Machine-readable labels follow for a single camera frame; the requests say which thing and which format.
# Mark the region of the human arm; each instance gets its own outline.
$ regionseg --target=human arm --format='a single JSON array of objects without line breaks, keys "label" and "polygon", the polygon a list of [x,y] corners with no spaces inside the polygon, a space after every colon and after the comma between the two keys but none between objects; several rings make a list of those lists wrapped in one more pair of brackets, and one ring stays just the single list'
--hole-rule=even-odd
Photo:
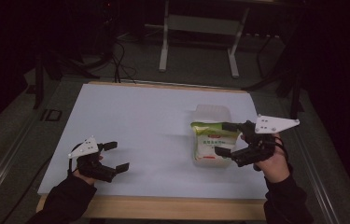
[{"label": "human arm", "polygon": [[95,179],[81,175],[78,170],[54,187],[44,207],[29,219],[28,224],[69,223],[79,219],[87,210],[96,188]]},{"label": "human arm", "polygon": [[313,223],[305,205],[307,195],[297,186],[282,148],[276,147],[272,157],[256,165],[264,173],[268,188],[264,204],[267,223]]}]

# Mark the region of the white mounting plate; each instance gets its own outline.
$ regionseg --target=white mounting plate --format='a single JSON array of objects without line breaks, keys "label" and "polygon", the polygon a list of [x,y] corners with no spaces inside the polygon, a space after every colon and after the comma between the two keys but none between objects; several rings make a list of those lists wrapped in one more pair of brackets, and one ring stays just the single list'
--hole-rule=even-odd
[{"label": "white mounting plate", "polygon": [[300,124],[298,119],[280,119],[259,115],[256,121],[256,133],[280,133]]},{"label": "white mounting plate", "polygon": [[98,145],[96,144],[95,138],[92,136],[89,139],[85,140],[74,151],[69,153],[67,157],[69,159],[72,159],[74,157],[85,156],[98,151],[99,151]]}]

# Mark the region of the dark background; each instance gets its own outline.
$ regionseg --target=dark background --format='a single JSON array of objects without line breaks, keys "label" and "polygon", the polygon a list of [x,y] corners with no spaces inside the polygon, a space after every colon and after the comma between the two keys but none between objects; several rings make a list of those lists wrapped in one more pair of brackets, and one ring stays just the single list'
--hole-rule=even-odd
[{"label": "dark background", "polygon": [[[99,7],[105,2],[93,3]],[[0,1],[0,112],[27,88],[23,74],[35,66],[37,37],[73,58],[79,57],[81,47],[99,49],[83,40],[89,38],[88,33],[96,33],[105,18],[98,9],[91,5],[81,7],[82,4],[85,2],[80,0],[73,5],[49,0]],[[113,35],[121,27],[127,27],[136,36],[143,36],[145,22],[162,23],[163,1],[124,0],[120,5],[120,14],[114,9],[110,12],[116,26]],[[181,4],[175,10],[190,12]],[[350,1],[328,1],[322,7],[309,10],[295,31],[293,22],[294,18],[299,19],[299,14],[279,12],[271,13],[266,8],[254,11],[247,21],[246,32],[279,34],[287,44],[279,61],[282,67],[297,68],[302,64],[302,86],[308,90],[350,176]],[[223,16],[219,10],[215,13]],[[278,15],[279,23],[267,23]],[[75,24],[79,18],[89,18],[91,23]],[[98,25],[94,30],[83,31],[91,28],[88,24]]]}]

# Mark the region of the gray carpet floor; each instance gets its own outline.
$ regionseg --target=gray carpet floor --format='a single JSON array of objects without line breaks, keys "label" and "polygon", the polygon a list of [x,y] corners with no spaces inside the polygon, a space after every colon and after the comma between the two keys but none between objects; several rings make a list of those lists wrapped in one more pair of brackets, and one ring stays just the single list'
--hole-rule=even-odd
[{"label": "gray carpet floor", "polygon": [[[124,38],[119,41],[125,49],[122,60],[124,66],[119,68],[122,81],[239,89],[241,86],[248,86],[261,80],[255,59],[264,39],[246,36],[241,40],[236,53],[241,76],[233,79],[224,47],[191,47],[180,38],[181,36],[170,40],[173,44],[169,47],[167,71],[160,73],[158,71],[161,53],[160,36],[160,33],[150,35],[144,42],[133,42]],[[273,68],[283,47],[280,40],[274,39],[261,53],[261,67],[264,73]],[[122,47],[116,45],[116,57],[120,58],[122,53]],[[93,61],[96,58],[86,57],[86,61],[89,60]],[[114,64],[109,63],[91,72],[100,76],[102,81],[113,81],[114,70]],[[88,79],[65,68],[63,72],[64,77],[60,82],[51,81],[46,77],[46,97],[39,110],[33,110],[34,96],[23,93],[0,115],[0,160],[10,147],[16,147],[18,150],[0,187],[0,223],[27,189],[44,161],[53,153],[82,84],[89,82]],[[25,75],[31,84],[34,81],[33,74],[34,71],[31,71]],[[291,101],[287,97],[278,98],[275,95],[277,85],[277,82],[272,83],[250,93],[258,113],[288,118]],[[294,176],[308,193],[307,206],[315,218],[315,223],[350,223],[350,180],[309,101],[307,91],[301,92],[300,101],[303,109],[299,113],[301,126],[282,133],[287,143],[290,162],[295,169]],[[63,115],[57,122],[40,120],[44,109],[61,110]],[[24,132],[22,131],[24,127],[30,128]],[[38,174],[6,223],[24,223],[34,214],[39,200],[36,192],[46,168],[45,166]],[[76,223],[88,222],[88,219],[82,218]],[[110,219],[106,223],[240,222]]]}]

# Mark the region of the black sleeve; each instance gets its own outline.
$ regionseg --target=black sleeve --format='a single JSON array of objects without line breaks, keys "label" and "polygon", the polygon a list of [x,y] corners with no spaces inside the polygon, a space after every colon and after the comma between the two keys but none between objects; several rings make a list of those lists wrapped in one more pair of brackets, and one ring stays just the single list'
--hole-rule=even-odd
[{"label": "black sleeve", "polygon": [[75,221],[87,210],[95,192],[94,186],[71,175],[51,190],[43,210],[31,217],[27,223],[67,224]]},{"label": "black sleeve", "polygon": [[264,204],[265,217],[269,224],[313,223],[314,219],[305,205],[306,193],[297,186],[290,175],[279,183],[270,183],[265,179],[268,187],[267,202]]}]

